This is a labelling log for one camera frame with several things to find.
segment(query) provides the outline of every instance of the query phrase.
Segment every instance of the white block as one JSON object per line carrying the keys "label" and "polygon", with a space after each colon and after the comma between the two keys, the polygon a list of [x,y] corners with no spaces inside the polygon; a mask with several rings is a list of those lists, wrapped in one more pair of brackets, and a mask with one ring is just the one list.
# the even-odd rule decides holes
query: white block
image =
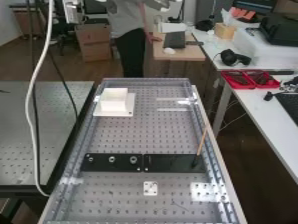
{"label": "white block", "polygon": [[126,111],[126,88],[106,88],[99,97],[102,111],[123,112]]}

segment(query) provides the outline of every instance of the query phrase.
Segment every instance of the black cable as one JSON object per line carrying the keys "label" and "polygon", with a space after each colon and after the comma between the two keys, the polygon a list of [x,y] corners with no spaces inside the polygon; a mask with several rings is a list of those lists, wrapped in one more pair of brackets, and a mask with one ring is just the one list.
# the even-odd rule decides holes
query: black cable
{"label": "black cable", "polygon": [[179,15],[178,15],[178,19],[181,19],[181,21],[183,21],[183,12],[185,12],[183,9],[185,9],[185,0],[182,0]]}
{"label": "black cable", "polygon": [[[33,40],[33,18],[32,18],[32,12],[30,12],[30,2],[29,0],[25,0],[26,4],[26,12],[29,17],[29,41],[30,41],[30,70],[34,72],[34,40]],[[37,177],[38,177],[38,183],[40,183],[40,122],[38,122],[38,108],[37,108],[37,97],[36,97],[36,84],[33,86],[33,92],[32,92],[32,99],[33,99],[33,113],[34,113],[34,132],[36,132],[36,149],[37,149]]]}
{"label": "black cable", "polygon": [[[44,15],[44,17],[48,18],[48,14],[46,14],[46,11],[45,11],[45,9],[44,9],[44,5],[42,5],[42,3],[40,2],[40,0],[34,0],[34,6],[36,6],[36,10],[40,9],[40,11],[41,11],[41,13],[42,13],[42,15]],[[44,32],[42,22],[41,22],[40,16],[37,16],[37,21],[38,21],[40,30],[41,30],[42,35],[44,35],[45,32]],[[74,103],[74,100],[73,100],[73,96],[71,96],[70,90],[69,90],[69,88],[67,88],[67,85],[66,85],[66,82],[65,82],[65,78],[63,78],[63,76],[62,76],[62,73],[61,73],[61,71],[59,71],[59,69],[58,69],[58,66],[57,66],[57,63],[55,63],[55,61],[54,61],[54,57],[53,57],[53,54],[52,54],[50,49],[48,49],[48,55],[49,55],[49,58],[50,58],[53,67],[54,67],[54,69],[55,69],[57,75],[58,75],[58,77],[59,77],[59,80],[61,80],[61,82],[62,82],[65,91],[66,91],[66,93],[67,93],[69,99],[70,99],[70,101],[71,101],[71,106],[73,106],[74,115],[75,115],[75,125],[74,125],[74,126],[75,126],[75,128],[77,128],[78,113],[77,113],[77,106],[75,106],[75,103]]]}
{"label": "black cable", "polygon": [[210,63],[208,72],[207,72],[207,81],[206,81],[206,84],[204,84],[203,95],[202,95],[203,98],[204,98],[204,96],[206,96],[207,83],[208,83],[208,81],[210,81],[210,73],[211,73],[212,62],[214,62],[214,60],[215,60],[215,58],[216,58],[216,56],[218,56],[219,54],[220,54],[220,53],[218,53],[218,54],[214,56],[214,58],[212,58],[212,60],[211,60],[211,63]]}

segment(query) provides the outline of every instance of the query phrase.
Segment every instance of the white cable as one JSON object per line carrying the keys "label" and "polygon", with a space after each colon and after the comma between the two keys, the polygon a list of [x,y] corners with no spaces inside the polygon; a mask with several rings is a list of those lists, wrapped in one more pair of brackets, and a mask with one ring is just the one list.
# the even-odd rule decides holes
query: white cable
{"label": "white cable", "polygon": [[30,97],[32,97],[32,91],[33,91],[36,78],[38,76],[40,68],[41,68],[41,65],[44,63],[44,59],[45,59],[46,52],[48,52],[48,49],[49,49],[50,36],[52,36],[52,26],[53,26],[53,0],[49,0],[49,12],[48,12],[48,14],[49,14],[48,15],[48,30],[46,30],[46,39],[45,39],[45,44],[44,44],[44,50],[42,50],[41,56],[40,56],[38,63],[37,63],[36,68],[34,68],[32,78],[30,78],[28,93],[26,93],[26,97],[25,97],[25,116],[26,116],[26,121],[28,121],[29,128],[30,128],[33,156],[34,156],[34,184],[36,184],[37,190],[40,191],[41,195],[44,195],[45,197],[48,197],[49,195],[46,193],[44,193],[42,189],[40,187],[40,183],[38,183],[37,141],[36,141],[34,125],[33,125],[33,122],[32,122],[32,119],[30,119],[30,114],[29,114],[29,111],[30,111],[29,106],[30,106]]}
{"label": "white cable", "polygon": [[212,2],[212,7],[211,7],[211,15],[214,16],[215,13],[215,6],[216,6],[216,0]]}
{"label": "white cable", "polygon": [[228,122],[224,127],[219,130],[222,131],[230,124],[232,124],[235,121],[238,121],[247,113],[243,113],[238,118],[235,118],[231,122]]}

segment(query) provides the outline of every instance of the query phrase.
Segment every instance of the red box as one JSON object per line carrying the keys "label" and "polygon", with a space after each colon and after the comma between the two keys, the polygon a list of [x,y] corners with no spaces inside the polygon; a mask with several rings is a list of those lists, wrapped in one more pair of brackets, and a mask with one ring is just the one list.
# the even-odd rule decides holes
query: red box
{"label": "red box", "polygon": [[251,79],[255,87],[259,89],[276,89],[280,83],[268,75],[267,72],[260,70],[246,70],[244,75]]}
{"label": "red box", "polygon": [[220,75],[232,89],[255,89],[255,83],[242,71],[222,71]]}

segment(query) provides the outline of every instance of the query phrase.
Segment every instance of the black metal plate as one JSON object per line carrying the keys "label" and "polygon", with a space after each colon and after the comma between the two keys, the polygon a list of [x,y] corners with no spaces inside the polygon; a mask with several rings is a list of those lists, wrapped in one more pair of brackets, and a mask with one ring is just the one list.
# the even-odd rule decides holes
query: black metal plate
{"label": "black metal plate", "polygon": [[[130,158],[135,157],[135,164],[130,163]],[[85,155],[81,171],[82,172],[142,172],[142,155],[141,154],[106,154],[87,153]]]}
{"label": "black metal plate", "polygon": [[204,173],[202,157],[197,166],[191,164],[195,155],[186,154],[146,154],[143,156],[143,170],[147,173]]}

